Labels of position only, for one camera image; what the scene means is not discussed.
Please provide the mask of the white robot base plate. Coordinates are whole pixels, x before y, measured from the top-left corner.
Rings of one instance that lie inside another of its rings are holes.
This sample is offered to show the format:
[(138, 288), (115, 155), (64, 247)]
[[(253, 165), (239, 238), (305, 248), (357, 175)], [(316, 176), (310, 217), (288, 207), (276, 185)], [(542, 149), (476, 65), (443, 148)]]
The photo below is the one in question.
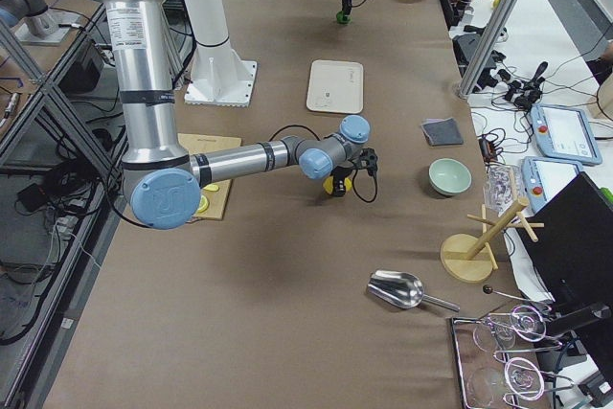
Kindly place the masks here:
[(242, 60), (228, 43), (215, 48), (198, 45), (185, 102), (247, 107), (251, 102), (257, 71), (256, 61)]

